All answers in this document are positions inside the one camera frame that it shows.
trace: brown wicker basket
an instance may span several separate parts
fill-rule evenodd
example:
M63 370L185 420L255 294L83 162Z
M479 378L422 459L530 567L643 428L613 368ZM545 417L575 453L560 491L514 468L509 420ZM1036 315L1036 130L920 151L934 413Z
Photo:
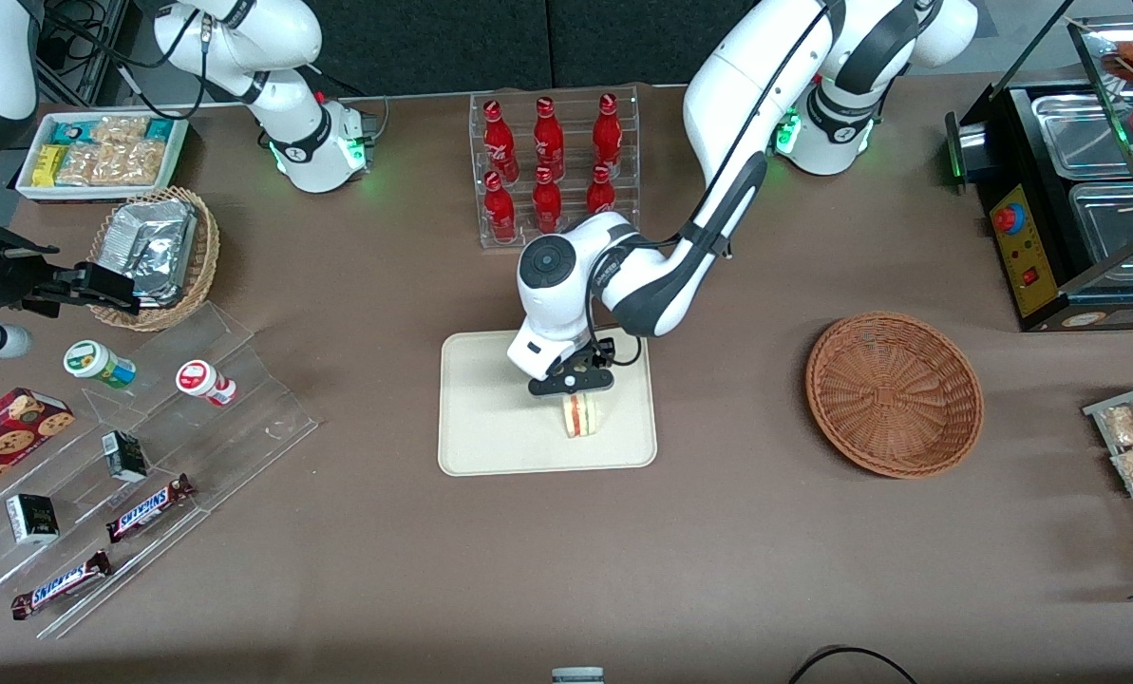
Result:
M215 277L215 258L220 256L220 229L215 225L215 216L211 215L206 204L194 191L182 189L182 187L167 187L163 190L150 191L150 194L127 199L127 204L157 203L162 199L185 199L198 212L194 246L190 248L190 260L187 263L187 274L185 274L182 284L185 291L182 300L168 309L140 309L139 316L125 315L122 311L107 307L90 307L93 315L104 324L131 328L137 333L154 333L157 330L165 330L179 324L187 316L193 315L194 310L207 298L211 281ZM102 241L105 239L109 226L110 216L107 216L107 221L102 221L102 230L99 230L93 239L90 260L96 259L97 253L102 250Z
M807 362L807 400L842 454L891 477L952 469L983 428L983 395L962 351L887 311L847 317L821 334Z

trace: table surface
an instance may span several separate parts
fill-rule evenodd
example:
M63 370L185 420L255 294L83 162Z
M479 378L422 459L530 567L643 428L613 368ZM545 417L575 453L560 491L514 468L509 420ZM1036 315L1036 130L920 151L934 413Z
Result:
M436 464L440 345L522 310L517 253L478 247L469 99L395 101L374 172L324 196L275 173L248 111L202 112L176 183L222 230L211 298L326 424L63 640L0 605L0 681L528 683L594 664L613 684L766 683L826 644L930 683L1133 681L1133 507L1079 411L1133 388L1133 333L1017 333L978 200L938 180L943 114L985 80L901 79L840 177L770 163L736 258L649 343L648 468L478 478ZM704 186L682 94L640 91L653 238ZM23 203L14 230L76 262L107 211ZM983 384L979 446L934 480L859 470L807 410L813 341L872 309L943 330ZM0 394L77 397L71 342L146 340L73 308L0 319L36 336ZM825 673L895 681L841 657L804 683Z

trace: soda bottle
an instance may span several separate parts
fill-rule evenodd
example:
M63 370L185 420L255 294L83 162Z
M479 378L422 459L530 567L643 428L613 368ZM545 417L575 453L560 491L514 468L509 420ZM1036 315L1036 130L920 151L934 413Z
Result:
M491 100L483 104L486 117L486 153L491 165L502 176L502 180L514 182L520 177L520 164L514 161L514 136L510 126L502 120L502 108Z
M608 182L608 168L604 164L596 164L591 169L591 186L587 189L587 213L597 214L613 211L615 203L617 203L617 194L613 190L613 183Z
M540 233L556 233L557 220L562 216L562 194L554 182L553 170L547 165L537 168L537 187L531 191L531 206L536 208Z
M486 172L486 221L497 242L514 240L514 203L509 191L502 189L502 178L496 172Z
M608 178L621 174L621 120L617 118L617 96L605 92L600 95L600 118L591 129L591 144L596 147L596 164L608 168Z
M531 138L537 142L537 163L547 165L554 180L561 180L566 174L566 138L554 116L554 101L548 97L537 97L537 125Z

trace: red knob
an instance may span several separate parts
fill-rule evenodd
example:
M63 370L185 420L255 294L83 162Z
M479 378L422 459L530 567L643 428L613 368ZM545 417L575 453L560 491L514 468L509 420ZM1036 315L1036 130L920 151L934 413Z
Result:
M1013 225L1016 224L1017 220L1017 212L1014 212L1013 208L1005 207L1004 210L996 212L995 216L993 216L993 226L1002 233L1008 233L1008 231L1013 229Z

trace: cookie box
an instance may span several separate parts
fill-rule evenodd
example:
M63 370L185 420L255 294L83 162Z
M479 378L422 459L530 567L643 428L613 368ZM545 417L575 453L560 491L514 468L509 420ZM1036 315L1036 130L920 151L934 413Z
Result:
M22 386L0 397L0 477L74 420L61 400Z

